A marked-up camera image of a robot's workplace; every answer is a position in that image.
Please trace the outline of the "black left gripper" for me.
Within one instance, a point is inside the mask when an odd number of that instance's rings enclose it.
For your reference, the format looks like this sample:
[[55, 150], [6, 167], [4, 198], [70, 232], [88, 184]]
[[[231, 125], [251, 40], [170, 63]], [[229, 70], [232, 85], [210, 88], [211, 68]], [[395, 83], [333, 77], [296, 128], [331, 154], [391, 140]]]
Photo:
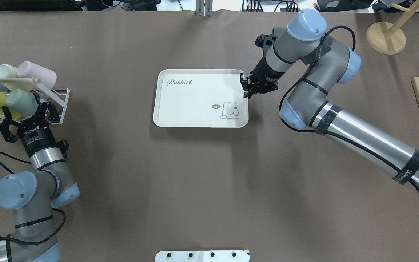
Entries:
[[[0, 132], [5, 141], [15, 143], [21, 139], [29, 157], [43, 149], [56, 146], [56, 141], [49, 128], [50, 124], [60, 123], [55, 106], [50, 102], [40, 102], [32, 117], [17, 122], [7, 106], [1, 106], [5, 118], [0, 123]], [[17, 135], [10, 131], [10, 126], [17, 127]]]

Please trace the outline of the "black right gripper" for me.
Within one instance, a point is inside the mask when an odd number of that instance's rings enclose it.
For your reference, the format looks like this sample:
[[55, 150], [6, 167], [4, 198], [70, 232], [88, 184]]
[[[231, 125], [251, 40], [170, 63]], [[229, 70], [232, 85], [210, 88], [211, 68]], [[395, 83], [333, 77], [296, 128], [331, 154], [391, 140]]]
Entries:
[[277, 81], [284, 72], [269, 67], [265, 60], [260, 60], [250, 73], [240, 73], [240, 83], [244, 98], [250, 99], [254, 94], [264, 94], [277, 89]]

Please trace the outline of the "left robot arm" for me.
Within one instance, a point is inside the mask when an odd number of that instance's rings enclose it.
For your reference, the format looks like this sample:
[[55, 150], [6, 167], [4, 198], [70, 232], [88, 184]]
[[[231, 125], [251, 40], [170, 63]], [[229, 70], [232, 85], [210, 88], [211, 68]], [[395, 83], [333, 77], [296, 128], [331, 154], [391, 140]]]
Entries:
[[16, 122], [8, 107], [0, 131], [5, 140], [21, 139], [34, 171], [9, 174], [0, 180], [0, 205], [14, 214], [15, 232], [0, 236], [0, 262], [58, 262], [60, 244], [54, 212], [79, 197], [67, 163], [68, 143], [55, 141], [50, 124], [60, 122], [55, 106], [38, 103], [35, 113]]

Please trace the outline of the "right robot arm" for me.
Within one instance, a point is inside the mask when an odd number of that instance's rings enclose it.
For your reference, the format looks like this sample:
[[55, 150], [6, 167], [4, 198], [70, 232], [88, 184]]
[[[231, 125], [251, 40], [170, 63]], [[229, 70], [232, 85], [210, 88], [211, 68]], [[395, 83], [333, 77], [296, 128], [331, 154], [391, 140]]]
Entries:
[[255, 45], [262, 56], [253, 70], [240, 75], [245, 98], [276, 91], [279, 80], [302, 62], [304, 73], [278, 103], [280, 121], [295, 132], [316, 133], [351, 148], [419, 196], [419, 149], [331, 98], [336, 86], [350, 81], [362, 65], [352, 28], [331, 28], [324, 15], [303, 9], [286, 25], [258, 35]]

